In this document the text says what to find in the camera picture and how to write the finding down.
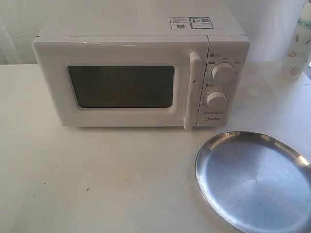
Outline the white microwave oven body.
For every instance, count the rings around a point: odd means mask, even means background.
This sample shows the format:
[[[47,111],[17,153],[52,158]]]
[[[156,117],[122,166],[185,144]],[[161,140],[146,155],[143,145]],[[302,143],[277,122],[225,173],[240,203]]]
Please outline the white microwave oven body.
[[[209,17],[214,29],[173,30],[171,17]],[[250,46],[244,30],[218,0],[72,0],[39,36],[206,36],[209,50],[195,127],[227,124]],[[212,69],[223,62],[235,69],[230,83],[216,83],[212,77]],[[215,91],[226,94],[226,109],[209,109],[207,96]]]

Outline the round stainless steel tray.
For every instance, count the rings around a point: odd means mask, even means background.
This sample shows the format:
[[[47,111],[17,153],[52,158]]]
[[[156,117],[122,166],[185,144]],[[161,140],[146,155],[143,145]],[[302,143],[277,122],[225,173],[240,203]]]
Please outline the round stainless steel tray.
[[[311,230],[311,163],[271,136],[233,131],[198,151],[195,177],[212,209],[245,233]]]

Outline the upper white control knob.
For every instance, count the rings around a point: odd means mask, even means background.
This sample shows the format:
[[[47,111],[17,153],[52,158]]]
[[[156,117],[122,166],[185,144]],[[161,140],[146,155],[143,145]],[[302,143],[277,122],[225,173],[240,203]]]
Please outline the upper white control knob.
[[[230,83],[236,76],[234,67],[227,62],[217,64],[211,74],[216,83]]]

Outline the white control knob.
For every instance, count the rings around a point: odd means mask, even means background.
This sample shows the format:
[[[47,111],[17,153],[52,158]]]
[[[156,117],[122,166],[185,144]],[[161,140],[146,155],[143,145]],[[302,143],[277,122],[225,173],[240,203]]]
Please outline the white control knob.
[[[207,96],[207,105],[212,110],[223,110],[227,108],[228,100],[224,92],[215,91]]]
[[[236,76],[234,67],[227,62],[217,64],[211,74],[216,83],[230,83]]]

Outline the lower white control knob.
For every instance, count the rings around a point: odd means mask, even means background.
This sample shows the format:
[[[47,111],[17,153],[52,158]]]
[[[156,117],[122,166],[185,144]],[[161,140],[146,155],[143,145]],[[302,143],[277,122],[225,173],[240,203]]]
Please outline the lower white control knob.
[[[224,92],[215,91],[207,96],[207,105],[212,110],[223,110],[227,108],[228,100]]]

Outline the white patterned bottle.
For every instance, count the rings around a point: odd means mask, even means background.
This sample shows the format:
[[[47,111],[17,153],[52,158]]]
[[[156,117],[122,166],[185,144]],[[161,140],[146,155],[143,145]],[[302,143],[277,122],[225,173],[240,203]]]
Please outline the white patterned bottle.
[[[311,61],[311,2],[305,1],[297,20],[287,56],[280,71],[281,77],[297,80]]]

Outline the white printed paper label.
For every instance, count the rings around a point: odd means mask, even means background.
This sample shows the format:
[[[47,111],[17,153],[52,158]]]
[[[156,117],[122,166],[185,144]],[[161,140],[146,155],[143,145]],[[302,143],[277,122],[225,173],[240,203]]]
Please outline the white printed paper label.
[[[170,26],[173,30],[214,29],[209,17],[171,17]]]

